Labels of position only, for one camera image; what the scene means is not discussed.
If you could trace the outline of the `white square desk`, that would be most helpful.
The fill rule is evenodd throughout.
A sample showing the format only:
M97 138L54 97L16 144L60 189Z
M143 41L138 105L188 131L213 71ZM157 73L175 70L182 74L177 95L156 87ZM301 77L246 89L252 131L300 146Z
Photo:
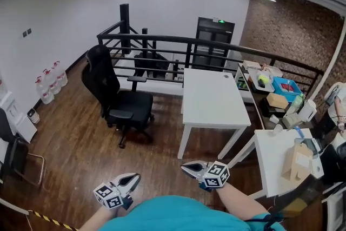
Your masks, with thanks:
M234 133L218 155L221 160L251 126L234 77L227 72L192 68L185 68L183 75L184 130L177 158L183 158L193 128L231 129Z

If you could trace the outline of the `person's teal shirt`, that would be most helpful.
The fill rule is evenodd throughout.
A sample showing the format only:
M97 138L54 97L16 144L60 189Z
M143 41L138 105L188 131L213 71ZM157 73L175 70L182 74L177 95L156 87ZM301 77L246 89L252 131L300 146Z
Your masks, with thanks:
M264 231L268 213L243 221L182 196L160 196L137 205L127 215L106 222L98 231Z

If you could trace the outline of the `black stair railing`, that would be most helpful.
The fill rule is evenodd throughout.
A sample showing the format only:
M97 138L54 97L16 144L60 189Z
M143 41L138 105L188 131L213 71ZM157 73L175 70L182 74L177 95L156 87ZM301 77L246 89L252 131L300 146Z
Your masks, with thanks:
M279 61L307 71L314 72L315 76L311 77L302 73L293 72L286 69L283 70L283 72L289 73L291 75L310 79L310 83L298 81L298 84L301 84L308 88L307 93L310 93L318 77L323 76L324 74L323 71L312 66L305 65L298 61L238 45L187 37L138 34L129 25L129 6L127 4L120 5L120 12L121 20L97 35L98 44L107 47L110 51L115 50L117 54L119 52L125 53L130 50L141 51L143 53L143 57L133 58L133 60L142 61L143 66L131 68L119 66L119 69L163 72L172 73L174 75L183 73L182 71L178 70L164 70L159 69L158 67L149 67L150 63L155 64L157 62L165 62L167 64L173 64L174 68L177 65L183 65L185 68L197 68L216 71L226 70L230 72L236 72L235 69L225 67L226 62L241 63L241 60L227 57L228 52L232 50L244 54L268 58L270 59L271 66L273 66L275 62ZM156 46L157 42L185 44L187 46L187 49L186 51L158 49Z

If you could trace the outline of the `small cardboard box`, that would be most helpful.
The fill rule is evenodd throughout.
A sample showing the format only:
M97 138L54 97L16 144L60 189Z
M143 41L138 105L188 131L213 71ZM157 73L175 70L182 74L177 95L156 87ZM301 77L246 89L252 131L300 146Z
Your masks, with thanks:
M285 109L289 103L283 95L269 93L266 97L268 105L275 108Z

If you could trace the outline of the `cream rectangular box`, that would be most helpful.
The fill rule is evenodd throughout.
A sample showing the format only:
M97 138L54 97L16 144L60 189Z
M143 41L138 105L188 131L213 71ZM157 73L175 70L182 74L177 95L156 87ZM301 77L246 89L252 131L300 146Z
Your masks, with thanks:
M282 118L282 123L287 130L293 129L294 127L301 124L300 116L297 113L286 115Z

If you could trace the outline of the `flat black box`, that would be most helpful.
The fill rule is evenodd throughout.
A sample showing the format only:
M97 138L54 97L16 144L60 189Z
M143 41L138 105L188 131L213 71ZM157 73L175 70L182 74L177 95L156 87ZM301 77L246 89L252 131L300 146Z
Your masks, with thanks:
M275 115L278 118L282 118L286 113L284 109L270 106L266 98L263 98L260 101L259 106L263 116L265 117L271 117L272 115Z

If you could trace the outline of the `black cantilever chair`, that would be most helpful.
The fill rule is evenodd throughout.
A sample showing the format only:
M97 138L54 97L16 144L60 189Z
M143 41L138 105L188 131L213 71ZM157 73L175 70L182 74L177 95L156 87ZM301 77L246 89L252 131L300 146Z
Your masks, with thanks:
M3 173L20 181L25 180L35 187L40 187L44 175L45 159L40 155L30 153L28 145L23 142L21 137L12 133L7 115L2 108L0 108L0 138L8 143L4 162L2 162ZM25 176L28 157L42 160L37 182Z

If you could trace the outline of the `large cardboard box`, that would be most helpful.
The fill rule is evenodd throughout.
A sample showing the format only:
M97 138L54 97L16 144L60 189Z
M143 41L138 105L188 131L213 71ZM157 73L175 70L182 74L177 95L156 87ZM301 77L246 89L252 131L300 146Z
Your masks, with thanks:
M301 184L312 173L312 151L304 143L295 143L285 155L281 176L291 184Z

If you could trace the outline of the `white cluttered table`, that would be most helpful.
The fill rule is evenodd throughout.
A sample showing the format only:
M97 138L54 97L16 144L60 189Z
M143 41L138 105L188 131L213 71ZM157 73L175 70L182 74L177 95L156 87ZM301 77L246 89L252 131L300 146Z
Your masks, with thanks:
M262 190L251 194L250 197L253 199L264 196L273 197L286 194L295 188L281 177L281 172L285 154L299 136L298 131L295 129L284 130L275 136L271 130L255 130L249 142L228 163L228 168L232 168L243 161L251 151L256 150Z

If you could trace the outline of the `black office chair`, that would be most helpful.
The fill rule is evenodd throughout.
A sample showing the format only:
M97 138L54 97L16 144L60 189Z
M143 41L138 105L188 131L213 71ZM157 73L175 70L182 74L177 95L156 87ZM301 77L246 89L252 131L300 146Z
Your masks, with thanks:
M121 90L120 82L114 71L110 50L104 45L96 45L86 53L87 65L82 70L81 79L85 87L95 96L101 106L101 118L109 128L117 127L122 137L118 143L125 148L125 138L130 129L143 134L149 143L153 138L145 131L152 114L153 96L137 91L137 83L145 83L145 77L130 76L132 89Z

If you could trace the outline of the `black glass-door cabinet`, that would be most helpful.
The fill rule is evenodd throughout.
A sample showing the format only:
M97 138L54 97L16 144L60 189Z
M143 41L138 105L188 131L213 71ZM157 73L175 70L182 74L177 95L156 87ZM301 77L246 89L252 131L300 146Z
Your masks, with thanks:
M222 19L210 19L199 17L197 23L196 38L221 43L231 43L235 23ZM222 71L226 64L228 51L217 47L195 44L192 56L192 68L201 70Z

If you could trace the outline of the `dark tablet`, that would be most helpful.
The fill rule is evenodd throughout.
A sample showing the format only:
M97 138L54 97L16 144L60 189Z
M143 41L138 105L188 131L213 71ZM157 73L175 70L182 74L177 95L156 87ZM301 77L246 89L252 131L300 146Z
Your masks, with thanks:
M295 138L295 143L305 144L314 156L322 152L320 145L314 138Z

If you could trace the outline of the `white kettle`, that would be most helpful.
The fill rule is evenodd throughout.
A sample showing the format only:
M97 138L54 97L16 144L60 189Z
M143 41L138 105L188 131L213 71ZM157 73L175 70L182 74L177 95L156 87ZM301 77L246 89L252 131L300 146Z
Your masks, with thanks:
M317 113L317 106L313 100L307 100L298 113L300 123L310 122Z

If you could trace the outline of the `person's right forearm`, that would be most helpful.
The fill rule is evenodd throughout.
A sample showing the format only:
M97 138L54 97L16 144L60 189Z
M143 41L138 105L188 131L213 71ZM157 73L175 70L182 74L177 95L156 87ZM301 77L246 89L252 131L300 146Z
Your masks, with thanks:
M227 211L243 221L253 219L257 215L268 213L260 203L229 183L226 183L221 188L216 188L216 193L219 195Z

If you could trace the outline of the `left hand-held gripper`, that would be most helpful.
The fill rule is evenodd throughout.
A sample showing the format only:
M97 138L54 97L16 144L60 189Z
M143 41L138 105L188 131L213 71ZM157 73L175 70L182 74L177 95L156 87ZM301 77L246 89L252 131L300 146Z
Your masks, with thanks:
M139 173L120 174L113 181L102 183L94 189L97 201L108 210L124 208L128 210L133 203L133 192L141 180Z

